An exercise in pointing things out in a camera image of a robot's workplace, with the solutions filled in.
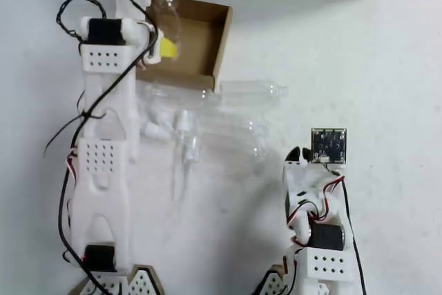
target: perforated panel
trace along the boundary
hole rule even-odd
[[[121,283],[119,277],[109,277],[109,276],[106,277],[98,274],[95,276],[95,278],[112,295],[118,295],[119,286]],[[88,281],[85,288],[83,288],[83,290],[81,291],[80,295],[91,295],[91,294],[101,294],[101,292],[97,290],[97,288],[92,283],[92,281]]]
[[[306,248],[298,256],[298,269],[307,278],[353,281],[354,264],[347,251]]]
[[[129,295],[159,295],[153,286],[153,280],[146,271],[138,271],[129,284]]]
[[[284,288],[278,273],[271,273],[267,277],[260,295],[279,295]]]
[[[118,144],[113,141],[88,140],[82,144],[81,154],[86,170],[91,174],[113,173],[118,157]]]
[[[121,74],[133,61],[133,46],[81,46],[83,70],[89,73]]]

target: plastic bottle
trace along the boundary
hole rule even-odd
[[[220,83],[225,106],[274,106],[286,95],[287,88],[274,81],[223,81]]]
[[[153,8],[157,14],[164,16],[162,22],[159,22],[159,28],[164,36],[170,39],[177,46],[177,53],[180,54],[181,21],[177,13],[178,0],[154,0]],[[172,15],[170,22],[166,19],[167,15]]]

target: yellow object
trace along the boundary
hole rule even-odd
[[[160,56],[165,58],[175,58],[177,56],[177,46],[167,38],[161,40]]]

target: cardboard box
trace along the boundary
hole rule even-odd
[[[224,47],[229,34],[232,8],[195,0],[179,0],[181,21],[180,56],[163,59],[146,70],[137,69],[137,78],[193,88],[215,89]],[[158,26],[173,26],[172,15],[154,15]]]

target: white table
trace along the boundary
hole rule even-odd
[[[81,278],[57,234],[73,129],[41,158],[82,89],[75,40],[55,24],[62,1],[0,0],[4,294],[65,294]],[[137,262],[155,267],[167,294],[250,294],[289,244],[282,158],[309,145],[312,126],[344,126],[369,294],[440,294],[442,0],[207,1],[234,8],[220,79],[271,77],[290,89],[267,116],[277,158],[259,178],[202,176],[176,218],[170,151],[152,156],[161,147],[144,144],[132,188]],[[90,14],[75,7],[68,24]]]

